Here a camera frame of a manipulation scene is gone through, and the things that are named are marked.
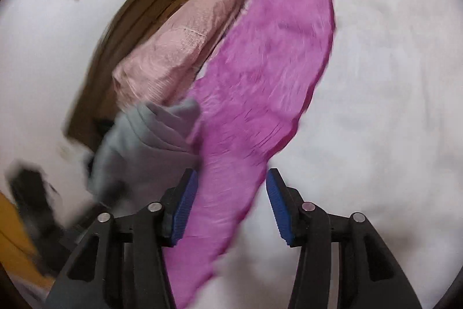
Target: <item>magenta cloth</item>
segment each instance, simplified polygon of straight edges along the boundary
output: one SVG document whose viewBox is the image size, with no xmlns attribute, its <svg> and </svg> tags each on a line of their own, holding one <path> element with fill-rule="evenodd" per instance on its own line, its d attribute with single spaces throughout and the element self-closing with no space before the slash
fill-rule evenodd
<svg viewBox="0 0 463 309">
<path fill-rule="evenodd" d="M 330 54 L 332 0 L 252 0 L 189 92 L 203 166 L 184 238 L 164 257 L 177 307 L 214 274 L 267 162 L 294 136 Z"/>
</svg>

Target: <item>gray fabric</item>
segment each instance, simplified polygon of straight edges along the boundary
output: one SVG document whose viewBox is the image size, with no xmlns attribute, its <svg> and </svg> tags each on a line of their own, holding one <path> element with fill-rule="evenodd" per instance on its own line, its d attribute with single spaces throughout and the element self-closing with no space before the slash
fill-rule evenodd
<svg viewBox="0 0 463 309">
<path fill-rule="evenodd" d="M 120 112 L 95 155 L 89 191 L 101 198 L 124 182 L 129 192 L 121 216 L 159 200 L 186 168 L 199 163 L 186 141 L 199 115 L 193 99 L 168 108 L 140 103 Z"/>
</svg>

